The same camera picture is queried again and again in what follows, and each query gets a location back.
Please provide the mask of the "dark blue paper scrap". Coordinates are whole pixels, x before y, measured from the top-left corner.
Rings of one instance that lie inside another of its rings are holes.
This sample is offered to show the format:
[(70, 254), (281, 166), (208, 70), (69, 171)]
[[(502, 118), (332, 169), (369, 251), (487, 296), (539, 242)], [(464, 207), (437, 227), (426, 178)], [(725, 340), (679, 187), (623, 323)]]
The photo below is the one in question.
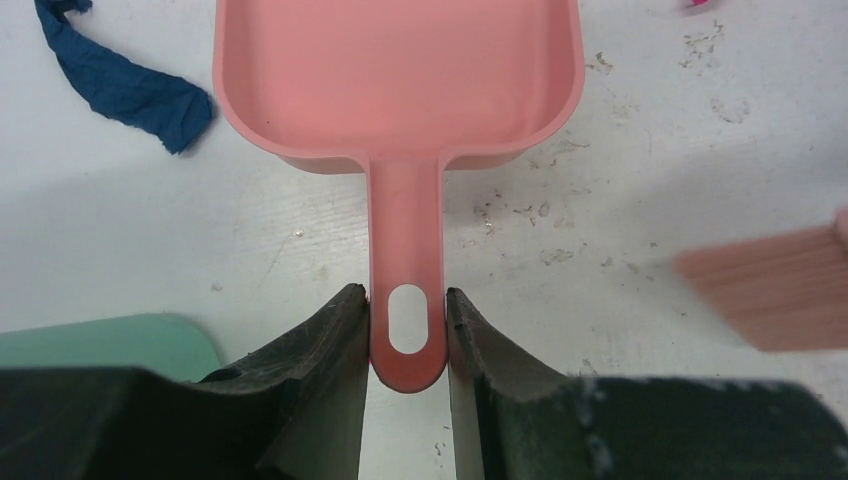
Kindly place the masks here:
[(67, 18), (91, 1), (36, 1), (50, 50), (90, 109), (155, 136), (172, 155), (190, 149), (216, 116), (212, 97), (186, 79), (139, 65), (78, 32)]

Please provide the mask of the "pink dustpan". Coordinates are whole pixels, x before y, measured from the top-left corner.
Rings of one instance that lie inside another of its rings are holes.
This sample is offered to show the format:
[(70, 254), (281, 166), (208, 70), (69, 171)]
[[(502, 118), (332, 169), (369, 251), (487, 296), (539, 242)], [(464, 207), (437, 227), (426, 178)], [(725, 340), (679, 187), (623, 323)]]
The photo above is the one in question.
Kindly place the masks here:
[(556, 133), (585, 83), (575, 1), (220, 1), (229, 124), (290, 165), (367, 182), (370, 361), (401, 393), (447, 361), (443, 176)]

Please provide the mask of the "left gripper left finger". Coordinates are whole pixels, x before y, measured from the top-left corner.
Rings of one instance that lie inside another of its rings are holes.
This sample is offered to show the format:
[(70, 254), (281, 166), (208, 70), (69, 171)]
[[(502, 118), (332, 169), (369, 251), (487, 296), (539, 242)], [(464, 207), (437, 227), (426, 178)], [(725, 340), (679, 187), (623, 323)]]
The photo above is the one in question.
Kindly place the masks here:
[(1, 373), (5, 479), (271, 479), (273, 442), (344, 368), (368, 368), (349, 284), (310, 318), (197, 382), (130, 366)]

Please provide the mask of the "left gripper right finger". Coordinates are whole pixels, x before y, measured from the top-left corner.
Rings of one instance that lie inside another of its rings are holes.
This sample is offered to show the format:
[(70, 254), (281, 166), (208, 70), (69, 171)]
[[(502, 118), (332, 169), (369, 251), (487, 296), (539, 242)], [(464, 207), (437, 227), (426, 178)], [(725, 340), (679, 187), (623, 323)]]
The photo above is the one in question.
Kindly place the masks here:
[(460, 479), (843, 479), (847, 431), (803, 386), (562, 374), (446, 294)]

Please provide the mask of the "pink hand brush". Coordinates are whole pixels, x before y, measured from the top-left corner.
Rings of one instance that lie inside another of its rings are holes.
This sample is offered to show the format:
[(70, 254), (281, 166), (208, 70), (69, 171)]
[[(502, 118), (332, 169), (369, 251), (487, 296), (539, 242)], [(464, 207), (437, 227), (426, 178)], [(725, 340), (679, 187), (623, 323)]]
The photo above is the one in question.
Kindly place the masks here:
[(847, 211), (832, 223), (678, 254), (674, 268), (760, 351), (847, 346)]

